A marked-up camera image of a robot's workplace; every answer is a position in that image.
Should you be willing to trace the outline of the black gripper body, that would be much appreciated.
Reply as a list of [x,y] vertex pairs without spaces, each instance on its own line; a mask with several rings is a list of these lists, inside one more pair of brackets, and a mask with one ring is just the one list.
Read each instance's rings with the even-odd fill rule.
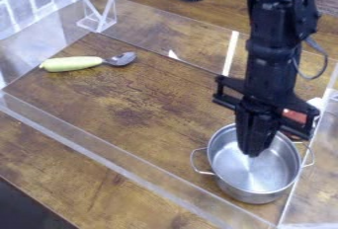
[[[212,95],[212,102],[235,112],[237,106],[243,106],[255,117],[267,113],[273,113],[279,116],[279,123],[281,130],[281,112],[284,109],[291,109],[305,113],[308,105],[293,93],[289,93],[277,102],[263,102],[259,99],[244,94],[244,81],[237,78],[229,78],[223,75],[215,77],[216,92]],[[253,123],[251,140],[253,140]]]

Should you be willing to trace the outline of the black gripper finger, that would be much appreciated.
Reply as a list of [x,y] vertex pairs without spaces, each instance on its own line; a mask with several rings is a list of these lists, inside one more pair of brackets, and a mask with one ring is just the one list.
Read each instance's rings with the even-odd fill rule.
[[253,156],[257,157],[260,153],[269,147],[279,130],[279,116],[273,113],[259,114],[255,117],[253,123]]
[[243,106],[237,106],[235,109],[235,122],[236,122],[237,145],[240,151],[245,155],[253,156],[255,146],[252,145],[251,142],[253,116],[252,113]]

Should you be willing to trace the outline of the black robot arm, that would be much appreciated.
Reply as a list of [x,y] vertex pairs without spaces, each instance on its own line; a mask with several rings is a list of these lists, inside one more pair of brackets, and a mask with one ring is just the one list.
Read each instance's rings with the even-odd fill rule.
[[245,76],[219,75],[213,102],[235,113],[237,146],[256,157],[280,129],[307,139],[319,109],[293,93],[301,43],[316,31],[315,0],[247,0]]

